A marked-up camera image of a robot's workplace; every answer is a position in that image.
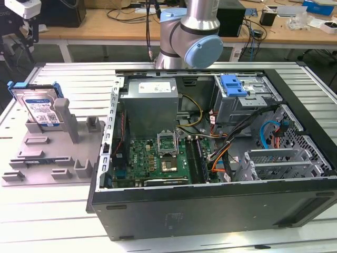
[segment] white box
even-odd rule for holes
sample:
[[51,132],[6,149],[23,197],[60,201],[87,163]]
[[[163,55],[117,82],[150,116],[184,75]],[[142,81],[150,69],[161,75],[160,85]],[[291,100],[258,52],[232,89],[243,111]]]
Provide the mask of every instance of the white box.
[[330,34],[337,34],[337,23],[334,21],[328,21],[321,25],[320,29]]

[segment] desk leg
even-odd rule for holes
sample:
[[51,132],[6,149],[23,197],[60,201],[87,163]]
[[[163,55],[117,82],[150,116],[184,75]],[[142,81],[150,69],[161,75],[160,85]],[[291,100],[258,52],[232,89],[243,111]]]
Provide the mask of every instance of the desk leg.
[[284,57],[284,59],[289,61],[289,59],[293,55],[293,53],[294,53],[294,49],[289,49],[286,56]]
[[68,43],[66,41],[61,41],[58,46],[60,47],[61,54],[63,57],[64,62],[74,62],[73,57],[71,56],[69,49],[68,49]]
[[102,50],[103,50],[103,56],[104,56],[104,58],[108,58],[109,57],[109,52],[107,51],[107,46],[106,45],[102,45]]
[[230,62],[238,62],[242,51],[242,45],[234,45],[230,57]]

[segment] blue plastic latch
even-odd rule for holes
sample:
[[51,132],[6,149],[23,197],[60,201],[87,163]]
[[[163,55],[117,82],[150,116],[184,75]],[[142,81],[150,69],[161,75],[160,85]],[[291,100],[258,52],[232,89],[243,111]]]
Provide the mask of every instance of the blue plastic latch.
[[7,86],[8,86],[8,91],[10,92],[10,94],[13,96],[13,98],[16,100],[16,97],[14,96],[14,94],[13,94],[13,91],[12,91],[12,88],[14,87],[14,82],[12,82],[12,81],[9,81],[8,83],[7,83]]
[[22,82],[22,83],[16,83],[14,85],[14,88],[15,89],[25,89],[27,88],[27,86],[28,86],[28,83]]
[[222,75],[220,79],[227,96],[247,96],[247,91],[242,88],[235,75]]
[[63,96],[63,93],[62,93],[62,90],[61,90],[61,86],[57,83],[57,82],[54,82],[53,83],[53,87],[55,88],[56,92],[57,92],[57,96],[60,98],[60,99],[63,99],[64,96]]

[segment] yellow wire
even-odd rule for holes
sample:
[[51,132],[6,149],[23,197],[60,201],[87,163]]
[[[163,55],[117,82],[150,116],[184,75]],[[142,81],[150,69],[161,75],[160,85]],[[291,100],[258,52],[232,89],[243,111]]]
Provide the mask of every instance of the yellow wire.
[[195,102],[190,96],[187,96],[187,95],[184,95],[183,94],[183,96],[185,96],[186,98],[188,98],[188,99],[190,99],[196,106],[198,106],[198,109],[199,109],[199,111],[200,111],[200,116],[199,116],[199,119],[196,121],[196,122],[194,122],[194,123],[191,123],[191,124],[186,124],[186,125],[177,125],[177,127],[192,127],[192,126],[194,126],[194,125],[197,125],[201,120],[202,120],[202,109],[201,109],[201,107],[198,105],[198,103],[197,102]]

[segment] wooden desk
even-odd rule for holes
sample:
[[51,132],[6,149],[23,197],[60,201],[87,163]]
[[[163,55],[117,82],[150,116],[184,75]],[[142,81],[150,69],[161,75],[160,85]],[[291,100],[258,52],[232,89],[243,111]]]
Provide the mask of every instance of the wooden desk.
[[[288,0],[280,0],[287,5],[294,5]],[[241,1],[247,8],[257,8],[262,10],[265,5],[279,5],[274,0],[268,0],[264,4]],[[121,13],[119,19],[128,19],[143,16],[138,13]],[[259,22],[259,17],[250,19]],[[317,16],[321,19],[329,20],[326,16]],[[337,35],[327,34],[318,28],[311,27],[307,30],[291,31],[286,26],[288,18],[276,17],[272,27],[265,27],[268,31],[267,38],[260,47],[267,48],[312,48],[312,49],[337,49]],[[153,15],[150,23],[150,33],[152,45],[159,45],[160,25],[158,19]],[[246,27],[243,27],[239,37],[224,37],[224,46],[232,47],[231,61],[237,61],[235,57],[241,52],[249,38]],[[72,62],[68,45],[146,45],[145,23],[129,24],[121,23],[107,18],[104,9],[88,9],[87,16],[79,28],[49,27],[49,31],[40,34],[41,44],[57,44],[62,52],[65,62]]]

